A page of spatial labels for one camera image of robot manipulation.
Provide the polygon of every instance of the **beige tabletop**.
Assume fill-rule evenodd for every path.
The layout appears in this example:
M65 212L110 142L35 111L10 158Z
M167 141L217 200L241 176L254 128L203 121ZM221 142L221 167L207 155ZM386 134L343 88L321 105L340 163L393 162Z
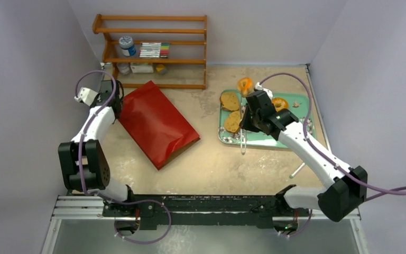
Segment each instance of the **beige tabletop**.
M224 144L218 138L221 92L235 89L236 82L243 77L250 77L255 83L282 71L297 75L309 85L305 67L212 66L208 67L206 90L162 89L197 130L201 140L158 171L116 121L103 140L111 176L131 186L137 194L272 195L290 184L321 186L307 166L295 178L289 178L302 163L289 149L248 146L246 154L242 155L240 146ZM118 79L123 83L153 79L156 83L201 84L201 76L201 67L173 67L164 76L129 74L119 75ZM274 77L265 82L264 87L273 92L306 93L303 86L289 76ZM125 94L132 90L126 88ZM313 112L313 122L317 139L326 146L316 112Z

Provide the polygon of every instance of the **white jar with blue lid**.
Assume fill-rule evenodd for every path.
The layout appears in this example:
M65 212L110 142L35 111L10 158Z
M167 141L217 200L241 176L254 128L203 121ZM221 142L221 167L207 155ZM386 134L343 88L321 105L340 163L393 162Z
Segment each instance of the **white jar with blue lid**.
M119 39L119 46L121 46L122 54L124 56L134 56L136 54L136 48L134 47L133 38L130 36L124 36Z

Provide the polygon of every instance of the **wooden shelf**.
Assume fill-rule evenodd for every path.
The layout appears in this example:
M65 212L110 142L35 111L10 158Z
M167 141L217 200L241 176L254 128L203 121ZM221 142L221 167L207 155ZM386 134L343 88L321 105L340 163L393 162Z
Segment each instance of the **wooden shelf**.
M101 15L101 20L170 20L170 21L205 21L206 16L119 16Z
M158 40L134 40L134 44L141 44L142 42L162 42ZM205 45L206 41L167 41L171 45ZM111 41L111 44L119 44L118 40Z
M163 28L107 28L104 25L105 20L120 21L195 21L203 22L203 29L163 29ZM160 88L206 88L206 47L207 47L207 17L206 16L120 16L120 15L101 15L97 14L93 23L93 32L102 33L105 38L105 49L102 54L103 62L113 63L113 76L117 78L119 70L116 63L118 62L148 62L155 64L185 64L185 65L203 65L204 76L202 85L183 85L183 84L165 84L158 85ZM135 44L142 42L169 42L172 45L202 45L204 46L203 59L172 59L172 58L119 58L116 51L118 40L111 38L111 33L176 33L176 34L203 34L204 40L188 41L158 41L158 40L134 40ZM139 87L142 84L123 84L124 87Z
M96 33L190 33L205 34L204 29L167 29L167 28L97 28Z
M172 58L107 58L106 62L151 62L155 64L183 64L183 65L204 65L202 59L172 59Z

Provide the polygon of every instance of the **food tray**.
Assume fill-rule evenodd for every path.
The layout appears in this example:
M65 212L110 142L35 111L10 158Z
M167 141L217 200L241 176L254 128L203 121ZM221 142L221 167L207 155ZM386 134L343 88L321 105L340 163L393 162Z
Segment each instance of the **food tray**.
M228 89L224 90L224 92L235 92L237 95L237 98L241 99L241 95L237 90L234 89ZM302 95L302 94L288 94L288 93L273 93L273 97L281 97L284 98L288 103L289 103L289 110L298 117L300 122L304 119L304 117L307 114L307 111L309 110L309 98ZM300 105L298 107L293 107L293 103L297 101ZM246 99L242 100L242 113L245 111L245 104L246 104ZM223 110L222 105L220 104L220 115L219 115L219 123L218 123L218 137L221 142L226 143L226 144L235 144L240 146L241 141L240 141L240 131L237 133L230 133L225 130L223 127L223 124L225 122L225 119L228 118L228 115L230 114L230 111ZM308 131L312 132L312 136L316 138L315 135L315 129L313 127L313 121L312 121L312 113L309 115L309 120L308 120L308 126L307 129ZM268 136L262 132L246 132L246 144L247 146L262 146L262 147L279 147L279 148L287 148L285 145L283 145L281 142L276 141L274 138L271 136Z

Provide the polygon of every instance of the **orange ring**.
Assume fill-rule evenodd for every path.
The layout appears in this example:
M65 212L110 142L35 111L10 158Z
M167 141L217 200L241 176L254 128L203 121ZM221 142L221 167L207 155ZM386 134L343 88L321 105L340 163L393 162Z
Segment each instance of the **orange ring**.
M237 82L237 90L242 97L246 97L253 90L253 81L248 77L240 79Z
M280 97L273 98L272 103L276 111L283 110L284 108L289 108L289 103Z

